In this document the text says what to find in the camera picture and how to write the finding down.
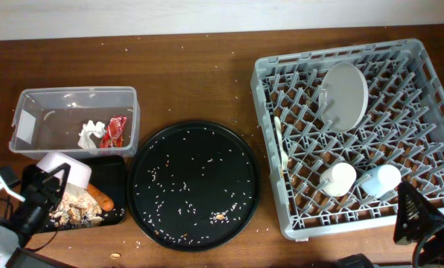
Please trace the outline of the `orange carrot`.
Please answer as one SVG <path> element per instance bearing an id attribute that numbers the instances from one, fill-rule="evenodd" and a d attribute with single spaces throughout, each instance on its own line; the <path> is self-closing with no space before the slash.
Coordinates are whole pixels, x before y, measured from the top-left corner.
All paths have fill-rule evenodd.
<path id="1" fill-rule="evenodd" d="M 115 205 L 112 199 L 94 185 L 88 184 L 86 191 L 91 195 L 103 211 L 111 211 Z"/>

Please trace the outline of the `grey plate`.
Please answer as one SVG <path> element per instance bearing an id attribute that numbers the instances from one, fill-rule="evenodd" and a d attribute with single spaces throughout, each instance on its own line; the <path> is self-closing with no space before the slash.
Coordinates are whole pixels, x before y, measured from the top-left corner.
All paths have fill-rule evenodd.
<path id="1" fill-rule="evenodd" d="M 363 73 L 351 63 L 332 66 L 321 84 L 319 107 L 324 124 L 331 121 L 329 129 L 345 133 L 355 128 L 364 117 L 368 104 L 368 87 Z"/>

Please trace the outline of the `pink bowl with leftovers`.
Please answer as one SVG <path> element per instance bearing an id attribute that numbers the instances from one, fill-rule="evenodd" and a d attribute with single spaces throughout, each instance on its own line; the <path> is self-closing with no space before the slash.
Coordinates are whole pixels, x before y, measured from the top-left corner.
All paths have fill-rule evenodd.
<path id="1" fill-rule="evenodd" d="M 49 173 L 61 164 L 70 166 L 68 183 L 87 189 L 92 174 L 91 167 L 65 154 L 48 153 L 37 163 L 37 167 Z"/>

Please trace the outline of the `red snack wrapper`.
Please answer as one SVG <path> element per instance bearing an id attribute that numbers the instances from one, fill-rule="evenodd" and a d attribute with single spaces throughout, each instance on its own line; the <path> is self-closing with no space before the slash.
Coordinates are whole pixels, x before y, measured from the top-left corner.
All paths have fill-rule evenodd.
<path id="1" fill-rule="evenodd" d="M 99 144 L 100 148 L 122 147 L 123 132 L 127 122 L 126 116 L 115 116 L 110 119 L 106 133 Z"/>

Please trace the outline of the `white tissue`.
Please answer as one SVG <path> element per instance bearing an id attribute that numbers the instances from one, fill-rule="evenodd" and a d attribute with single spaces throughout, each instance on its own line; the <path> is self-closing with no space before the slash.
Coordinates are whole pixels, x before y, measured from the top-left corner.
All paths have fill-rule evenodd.
<path id="1" fill-rule="evenodd" d="M 96 138 L 103 138 L 106 134 L 105 124 L 97 121 L 89 120 L 86 124 L 82 125 L 82 130 L 79 133 L 79 140 L 77 145 L 84 150 L 94 150 L 96 149 L 96 144 L 92 140 L 94 135 Z"/>

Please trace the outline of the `white plastic fork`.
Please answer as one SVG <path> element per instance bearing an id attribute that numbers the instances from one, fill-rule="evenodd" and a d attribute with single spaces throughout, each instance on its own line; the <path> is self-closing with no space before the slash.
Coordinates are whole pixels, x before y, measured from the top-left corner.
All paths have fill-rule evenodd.
<path id="1" fill-rule="evenodd" d="M 282 171 L 286 171 L 288 168 L 288 154 L 285 152 L 282 142 L 282 126 L 281 121 L 278 116 L 274 117 L 274 124 L 276 128 L 276 137 L 279 145 L 280 151 L 280 160 L 281 160 L 281 169 Z"/>

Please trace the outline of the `cream plastic cup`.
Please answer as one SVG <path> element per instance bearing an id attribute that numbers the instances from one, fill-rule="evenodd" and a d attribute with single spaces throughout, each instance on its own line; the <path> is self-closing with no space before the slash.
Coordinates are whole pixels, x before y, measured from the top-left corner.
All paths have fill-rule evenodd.
<path id="1" fill-rule="evenodd" d="M 340 162 L 320 175 L 320 183 L 326 182 L 323 191 L 331 197 L 342 197 L 348 193 L 356 180 L 356 170 L 349 163 Z"/>

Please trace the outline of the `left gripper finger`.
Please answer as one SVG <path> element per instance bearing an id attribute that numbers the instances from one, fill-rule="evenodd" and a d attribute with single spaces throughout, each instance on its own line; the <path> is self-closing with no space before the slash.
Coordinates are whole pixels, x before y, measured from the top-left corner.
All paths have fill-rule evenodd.
<path id="1" fill-rule="evenodd" d="M 26 190 L 29 186 L 35 187 L 37 190 L 43 189 L 48 173 L 40 169 L 36 165 L 28 165 L 22 171 L 22 189 Z"/>
<path id="2" fill-rule="evenodd" d="M 71 166 L 63 163 L 50 172 L 42 172 L 41 193 L 50 203 L 60 203 L 66 189 Z"/>

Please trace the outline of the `blue plastic cup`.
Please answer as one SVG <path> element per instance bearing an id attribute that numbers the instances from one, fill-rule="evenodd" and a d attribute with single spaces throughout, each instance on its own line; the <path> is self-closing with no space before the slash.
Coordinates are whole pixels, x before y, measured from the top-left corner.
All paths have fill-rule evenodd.
<path id="1" fill-rule="evenodd" d="M 381 165 L 364 173 L 368 178 L 361 188 L 370 196 L 382 197 L 393 190 L 402 179 L 399 169 L 393 165 Z"/>

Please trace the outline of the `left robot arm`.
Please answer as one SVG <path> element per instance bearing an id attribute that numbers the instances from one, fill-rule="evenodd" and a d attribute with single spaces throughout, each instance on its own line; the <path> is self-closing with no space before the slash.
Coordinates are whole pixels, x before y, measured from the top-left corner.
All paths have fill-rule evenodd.
<path id="1" fill-rule="evenodd" d="M 63 163 L 49 172 L 36 165 L 29 167 L 27 184 L 18 194 L 20 183 L 11 167 L 0 168 L 0 198 L 10 209 L 0 217 L 0 267 L 67 267 L 68 265 L 38 253 L 42 247 L 29 249 L 27 244 L 44 225 L 63 199 L 71 166 Z"/>

